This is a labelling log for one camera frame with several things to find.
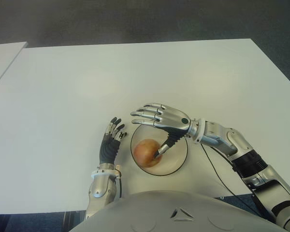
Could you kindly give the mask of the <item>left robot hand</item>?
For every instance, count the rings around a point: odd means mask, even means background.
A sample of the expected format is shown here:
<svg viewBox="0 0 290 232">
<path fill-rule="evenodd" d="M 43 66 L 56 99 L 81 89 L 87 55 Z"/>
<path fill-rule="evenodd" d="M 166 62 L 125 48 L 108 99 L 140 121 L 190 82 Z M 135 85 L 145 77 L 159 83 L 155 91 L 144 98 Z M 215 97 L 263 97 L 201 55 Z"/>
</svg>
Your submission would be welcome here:
<svg viewBox="0 0 290 232">
<path fill-rule="evenodd" d="M 121 140 L 128 135 L 123 131 L 124 127 L 125 124 L 121 124 L 121 118 L 117 117 L 114 117 L 107 125 L 100 147 L 100 164 L 114 164 Z"/>
</svg>

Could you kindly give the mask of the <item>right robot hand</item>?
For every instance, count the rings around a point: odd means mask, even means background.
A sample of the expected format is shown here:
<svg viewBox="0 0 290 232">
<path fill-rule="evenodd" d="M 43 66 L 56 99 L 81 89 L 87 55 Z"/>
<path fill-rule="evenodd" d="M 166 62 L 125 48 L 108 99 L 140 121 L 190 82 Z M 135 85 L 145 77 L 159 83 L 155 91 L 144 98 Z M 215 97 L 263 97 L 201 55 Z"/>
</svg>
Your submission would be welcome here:
<svg viewBox="0 0 290 232">
<path fill-rule="evenodd" d="M 154 153 L 155 159 L 187 135 L 191 125 L 191 119 L 187 114 L 161 103 L 147 103 L 130 115 L 135 117 L 131 121 L 133 124 L 150 126 L 167 132 L 167 139 Z"/>
</svg>

